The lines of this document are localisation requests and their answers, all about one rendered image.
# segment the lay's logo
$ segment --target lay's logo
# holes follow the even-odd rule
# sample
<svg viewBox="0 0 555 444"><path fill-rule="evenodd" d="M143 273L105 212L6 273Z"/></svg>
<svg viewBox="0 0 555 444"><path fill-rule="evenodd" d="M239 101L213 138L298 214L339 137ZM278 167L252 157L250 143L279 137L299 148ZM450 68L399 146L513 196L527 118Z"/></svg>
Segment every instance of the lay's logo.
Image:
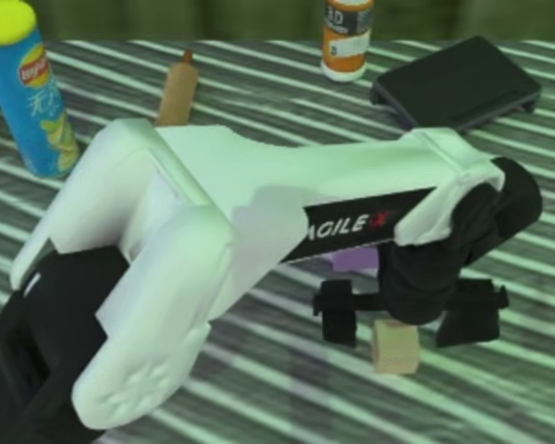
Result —
<svg viewBox="0 0 555 444"><path fill-rule="evenodd" d="M22 58L18 78L25 86L41 88L49 80L49 61L42 43L38 43Z"/></svg>

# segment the white bottle bottom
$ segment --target white bottle bottom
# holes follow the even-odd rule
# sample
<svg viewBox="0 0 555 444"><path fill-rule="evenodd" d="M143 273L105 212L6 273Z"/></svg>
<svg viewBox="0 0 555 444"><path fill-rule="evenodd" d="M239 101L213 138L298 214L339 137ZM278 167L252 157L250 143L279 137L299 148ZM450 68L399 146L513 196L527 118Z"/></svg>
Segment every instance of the white bottle bottom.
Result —
<svg viewBox="0 0 555 444"><path fill-rule="evenodd" d="M364 63L360 69L357 69L352 72L340 72L340 71L331 69L330 67L327 66L327 64L325 63L325 60L321 60L321 70L323 71L323 74L325 74L325 76L328 79L336 81L338 83L346 83L346 82L356 81L360 79L366 71L366 64Z"/></svg>

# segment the purple block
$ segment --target purple block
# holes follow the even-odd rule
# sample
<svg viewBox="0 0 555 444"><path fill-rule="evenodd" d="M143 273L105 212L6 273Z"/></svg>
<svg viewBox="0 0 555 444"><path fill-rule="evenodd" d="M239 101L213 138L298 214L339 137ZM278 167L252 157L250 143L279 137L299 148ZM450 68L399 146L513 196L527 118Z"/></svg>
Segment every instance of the purple block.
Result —
<svg viewBox="0 0 555 444"><path fill-rule="evenodd" d="M378 250L375 247L360 247L331 254L333 271L346 273L378 269Z"/></svg>

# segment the green curtain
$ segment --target green curtain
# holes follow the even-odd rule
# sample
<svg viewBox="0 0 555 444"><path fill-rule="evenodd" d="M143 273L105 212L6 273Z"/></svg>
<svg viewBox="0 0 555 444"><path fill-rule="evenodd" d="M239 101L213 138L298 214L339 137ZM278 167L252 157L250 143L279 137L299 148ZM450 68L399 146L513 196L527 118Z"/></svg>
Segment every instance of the green curtain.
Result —
<svg viewBox="0 0 555 444"><path fill-rule="evenodd" d="M48 40L318 40L324 0L28 0ZM555 0L376 0L375 39L555 40Z"/></svg>

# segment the striped tablecloth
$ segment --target striped tablecloth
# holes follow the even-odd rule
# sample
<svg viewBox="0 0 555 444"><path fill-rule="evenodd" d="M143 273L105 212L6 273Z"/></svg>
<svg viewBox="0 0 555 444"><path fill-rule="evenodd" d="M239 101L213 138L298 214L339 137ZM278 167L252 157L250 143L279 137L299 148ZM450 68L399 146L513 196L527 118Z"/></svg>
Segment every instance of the striped tablecloth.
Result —
<svg viewBox="0 0 555 444"><path fill-rule="evenodd" d="M296 146L398 138L389 110L369 104L371 80L442 45L374 43L364 79L352 85L321 76L316 43L73 42L50 44L49 56L82 143L111 119L154 118L167 65L190 47L202 76L194 124ZM438 351L425 327L417 375L375 376L367 324L356 351L320 339L310 298L327 263L281 266L215 322L186 386L110 439L555 444L555 43L501 48L542 83L543 98L534 115L513 113L467 139L526 165L545 198L540 222L465 272L509 286L501 340ZM25 172L0 117L0 305L12 259L60 186Z"/></svg>

